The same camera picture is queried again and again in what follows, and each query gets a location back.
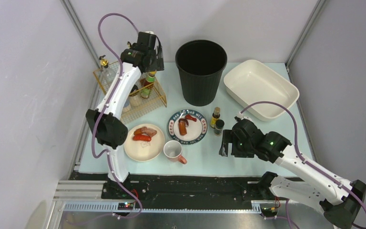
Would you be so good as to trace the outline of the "yellow cap sauce bottle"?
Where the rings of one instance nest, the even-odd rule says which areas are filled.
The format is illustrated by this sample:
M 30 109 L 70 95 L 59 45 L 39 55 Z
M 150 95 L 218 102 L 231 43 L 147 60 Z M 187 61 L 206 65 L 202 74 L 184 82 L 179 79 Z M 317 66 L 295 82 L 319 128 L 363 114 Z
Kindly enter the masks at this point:
M 145 79 L 142 82 L 142 90 L 141 97 L 144 99 L 148 99 L 150 97 L 150 93 L 153 88 L 153 84 L 155 82 L 156 71 L 145 73 Z

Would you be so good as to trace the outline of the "black lid spice jar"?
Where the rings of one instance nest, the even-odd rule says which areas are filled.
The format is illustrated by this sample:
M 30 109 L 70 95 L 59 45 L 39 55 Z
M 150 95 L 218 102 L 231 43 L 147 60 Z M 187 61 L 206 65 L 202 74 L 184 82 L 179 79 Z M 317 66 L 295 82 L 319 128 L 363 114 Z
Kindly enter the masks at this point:
M 129 95 L 131 106 L 137 107 L 142 104 L 142 99 L 139 94 L 140 91 L 138 86 L 134 85 Z

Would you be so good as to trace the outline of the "glass oil bottle gold spout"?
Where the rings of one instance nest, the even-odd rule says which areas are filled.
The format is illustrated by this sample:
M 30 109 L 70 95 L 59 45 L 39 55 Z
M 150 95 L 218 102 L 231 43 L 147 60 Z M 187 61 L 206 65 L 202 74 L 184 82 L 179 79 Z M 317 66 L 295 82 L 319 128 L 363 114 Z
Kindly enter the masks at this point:
M 102 66 L 102 77 L 107 85 L 111 85 L 116 77 L 116 72 L 109 66 L 109 62 L 105 59 L 105 56 L 106 55 L 102 55 L 99 57 Z

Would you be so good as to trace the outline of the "silver lid spice jar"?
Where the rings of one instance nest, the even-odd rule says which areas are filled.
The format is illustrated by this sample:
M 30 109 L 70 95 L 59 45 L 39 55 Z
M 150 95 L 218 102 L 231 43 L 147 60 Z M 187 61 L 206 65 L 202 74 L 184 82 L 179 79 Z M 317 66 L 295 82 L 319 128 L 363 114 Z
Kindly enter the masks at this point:
M 127 100 L 123 106 L 123 109 L 122 109 L 122 112 L 125 113 L 125 112 L 128 112 L 131 110 L 131 103 L 129 100 Z

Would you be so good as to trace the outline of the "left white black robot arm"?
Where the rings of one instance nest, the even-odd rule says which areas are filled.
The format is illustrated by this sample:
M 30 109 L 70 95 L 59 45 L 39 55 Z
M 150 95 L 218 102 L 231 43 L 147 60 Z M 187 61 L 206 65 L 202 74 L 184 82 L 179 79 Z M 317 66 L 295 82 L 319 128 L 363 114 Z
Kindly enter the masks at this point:
M 123 152 L 128 128 L 121 121 L 122 110 L 143 73 L 164 70 L 162 44 L 153 31 L 140 31 L 137 41 L 116 58 L 119 69 L 110 90 L 95 109 L 87 110 L 85 117 L 92 134 L 92 156 L 105 155 L 109 178 L 124 182 L 129 175 Z

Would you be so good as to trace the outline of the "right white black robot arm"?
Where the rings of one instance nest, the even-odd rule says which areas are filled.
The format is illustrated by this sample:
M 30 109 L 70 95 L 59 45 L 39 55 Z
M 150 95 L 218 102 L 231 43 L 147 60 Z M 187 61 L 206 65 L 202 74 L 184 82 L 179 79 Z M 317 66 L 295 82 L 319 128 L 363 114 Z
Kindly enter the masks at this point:
M 273 172 L 265 172 L 258 187 L 261 193 L 304 204 L 340 229 L 350 229 L 364 201 L 366 184 L 350 181 L 330 172 L 300 153 L 290 140 L 277 132 L 263 134 L 245 118 L 236 118 L 231 130 L 223 130 L 221 156 L 258 157 L 294 173 L 302 182 L 293 182 Z

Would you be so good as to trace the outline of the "black cap pepper jar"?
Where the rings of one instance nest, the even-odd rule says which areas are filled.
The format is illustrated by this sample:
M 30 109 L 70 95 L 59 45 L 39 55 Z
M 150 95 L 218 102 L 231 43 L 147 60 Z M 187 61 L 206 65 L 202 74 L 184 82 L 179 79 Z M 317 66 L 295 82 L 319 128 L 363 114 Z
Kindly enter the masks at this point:
M 216 136 L 220 136 L 223 133 L 223 129 L 224 129 L 224 121 L 222 119 L 218 119 L 215 122 L 214 134 Z

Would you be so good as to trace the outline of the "brown cap small bottle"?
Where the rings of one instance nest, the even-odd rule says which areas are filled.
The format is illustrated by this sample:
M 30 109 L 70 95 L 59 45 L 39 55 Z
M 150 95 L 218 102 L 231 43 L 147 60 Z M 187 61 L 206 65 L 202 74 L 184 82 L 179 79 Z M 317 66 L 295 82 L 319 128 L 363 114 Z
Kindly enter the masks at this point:
M 220 115 L 221 115 L 220 112 L 221 112 L 220 107 L 215 107 L 214 108 L 213 113 L 212 113 L 212 118 L 211 118 L 211 121 L 210 121 L 210 127 L 211 128 L 215 128 L 216 121 L 219 120 Z

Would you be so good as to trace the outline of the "patterned rim white plate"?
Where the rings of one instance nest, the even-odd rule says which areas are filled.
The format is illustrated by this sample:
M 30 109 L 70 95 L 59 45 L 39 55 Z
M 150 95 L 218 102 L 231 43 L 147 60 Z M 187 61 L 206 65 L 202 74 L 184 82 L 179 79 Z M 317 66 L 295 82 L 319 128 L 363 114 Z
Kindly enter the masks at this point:
M 197 118 L 197 121 L 188 120 L 189 126 L 187 129 L 187 134 L 181 136 L 179 133 L 179 119 L 185 118 L 186 115 L 192 115 Z M 172 140 L 176 140 L 182 145 L 192 145 L 201 141 L 208 130 L 208 123 L 205 116 L 200 112 L 193 109 L 183 109 L 174 113 L 168 120 L 167 130 L 169 136 Z

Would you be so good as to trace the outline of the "orange sausage on patterned plate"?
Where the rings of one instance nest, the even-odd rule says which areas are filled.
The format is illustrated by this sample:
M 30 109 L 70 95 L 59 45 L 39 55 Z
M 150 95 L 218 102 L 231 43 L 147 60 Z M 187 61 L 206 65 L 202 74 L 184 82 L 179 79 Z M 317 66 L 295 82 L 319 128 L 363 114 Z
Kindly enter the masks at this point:
M 187 134 L 187 127 L 185 127 L 184 123 L 179 123 L 179 133 L 181 136 L 184 136 Z

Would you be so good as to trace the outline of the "black plastic trash bin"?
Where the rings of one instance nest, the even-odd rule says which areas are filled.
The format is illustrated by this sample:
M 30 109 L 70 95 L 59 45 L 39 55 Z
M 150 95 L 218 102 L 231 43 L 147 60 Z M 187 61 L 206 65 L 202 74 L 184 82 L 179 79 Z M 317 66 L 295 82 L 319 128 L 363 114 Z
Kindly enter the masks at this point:
M 183 97 L 193 106 L 206 106 L 216 97 L 227 65 L 224 48 L 209 40 L 183 44 L 175 54 Z

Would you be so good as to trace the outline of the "red sausage piece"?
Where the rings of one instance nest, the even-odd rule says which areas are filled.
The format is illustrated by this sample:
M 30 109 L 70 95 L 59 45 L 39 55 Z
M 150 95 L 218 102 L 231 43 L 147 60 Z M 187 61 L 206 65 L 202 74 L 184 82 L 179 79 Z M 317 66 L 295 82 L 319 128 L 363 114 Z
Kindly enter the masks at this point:
M 187 114 L 187 115 L 185 116 L 185 119 L 186 119 L 186 120 L 191 120 L 191 121 L 194 121 L 194 122 L 196 122 L 196 121 L 197 121 L 197 118 L 196 118 L 196 117 L 194 117 L 194 116 L 192 116 L 192 115 L 189 115 L 189 114 Z

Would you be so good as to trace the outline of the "dark sausage piece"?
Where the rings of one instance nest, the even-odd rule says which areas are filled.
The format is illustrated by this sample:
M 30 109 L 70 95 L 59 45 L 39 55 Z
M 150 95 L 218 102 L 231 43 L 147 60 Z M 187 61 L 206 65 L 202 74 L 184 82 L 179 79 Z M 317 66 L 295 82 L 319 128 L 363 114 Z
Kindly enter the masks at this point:
M 184 123 L 185 127 L 188 127 L 189 126 L 189 122 L 186 118 L 180 118 L 179 123 Z

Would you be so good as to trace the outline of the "pink ceramic mug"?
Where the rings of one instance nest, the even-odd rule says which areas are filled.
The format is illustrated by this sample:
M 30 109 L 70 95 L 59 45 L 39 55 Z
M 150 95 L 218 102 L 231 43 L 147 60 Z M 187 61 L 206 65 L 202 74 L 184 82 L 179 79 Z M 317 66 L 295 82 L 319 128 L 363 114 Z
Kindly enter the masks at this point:
M 176 140 L 171 140 L 165 143 L 163 147 L 164 155 L 172 162 L 180 162 L 187 164 L 187 160 L 183 157 L 183 147 L 181 143 Z

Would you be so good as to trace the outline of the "white rectangular basin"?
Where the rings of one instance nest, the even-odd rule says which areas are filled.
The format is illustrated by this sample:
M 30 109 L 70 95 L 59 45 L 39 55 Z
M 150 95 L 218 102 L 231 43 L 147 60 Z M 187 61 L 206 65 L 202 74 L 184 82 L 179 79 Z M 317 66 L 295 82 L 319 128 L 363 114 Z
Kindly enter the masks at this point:
M 286 107 L 296 120 L 301 117 L 297 104 L 300 92 L 290 82 L 284 63 L 247 60 L 228 70 L 222 82 L 231 97 L 229 107 L 234 116 L 250 104 L 268 101 Z

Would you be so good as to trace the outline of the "brown meat piece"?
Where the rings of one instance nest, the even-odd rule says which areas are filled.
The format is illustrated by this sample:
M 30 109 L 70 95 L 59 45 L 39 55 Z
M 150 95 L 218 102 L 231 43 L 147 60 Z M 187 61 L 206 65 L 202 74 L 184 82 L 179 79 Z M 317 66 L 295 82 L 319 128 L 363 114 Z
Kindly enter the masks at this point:
M 157 134 L 157 131 L 153 128 L 143 126 L 141 128 L 136 129 L 133 134 L 134 135 L 147 135 L 149 137 L 153 137 Z

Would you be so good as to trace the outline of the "red sausage on cream plate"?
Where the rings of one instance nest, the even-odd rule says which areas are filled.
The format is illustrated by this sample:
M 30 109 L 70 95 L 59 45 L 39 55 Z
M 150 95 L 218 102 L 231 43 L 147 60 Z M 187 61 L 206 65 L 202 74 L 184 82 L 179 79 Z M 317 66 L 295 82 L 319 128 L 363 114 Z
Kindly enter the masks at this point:
M 148 135 L 134 135 L 133 141 L 144 141 L 144 142 L 150 142 L 152 138 Z

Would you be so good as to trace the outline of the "cream round plate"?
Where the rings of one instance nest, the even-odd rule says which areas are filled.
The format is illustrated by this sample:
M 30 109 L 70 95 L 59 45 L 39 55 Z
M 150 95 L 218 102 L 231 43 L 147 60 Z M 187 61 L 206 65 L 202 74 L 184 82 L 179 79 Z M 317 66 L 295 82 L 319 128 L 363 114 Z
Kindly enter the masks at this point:
M 133 140 L 134 131 L 141 127 L 151 128 L 157 131 L 151 141 Z M 130 128 L 127 139 L 124 142 L 124 151 L 126 155 L 135 161 L 146 162 L 156 158 L 162 151 L 165 144 L 165 135 L 163 131 L 153 124 L 140 124 Z

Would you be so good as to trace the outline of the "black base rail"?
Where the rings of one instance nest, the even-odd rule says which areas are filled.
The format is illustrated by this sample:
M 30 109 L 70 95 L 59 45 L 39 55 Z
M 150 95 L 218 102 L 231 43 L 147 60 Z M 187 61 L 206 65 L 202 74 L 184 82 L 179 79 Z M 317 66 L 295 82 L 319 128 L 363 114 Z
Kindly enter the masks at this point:
M 274 195 L 262 177 L 196 177 L 130 174 L 120 187 L 107 174 L 73 172 L 76 181 L 102 181 L 101 199 L 133 200 L 145 209 L 245 210 L 252 201 L 286 201 Z

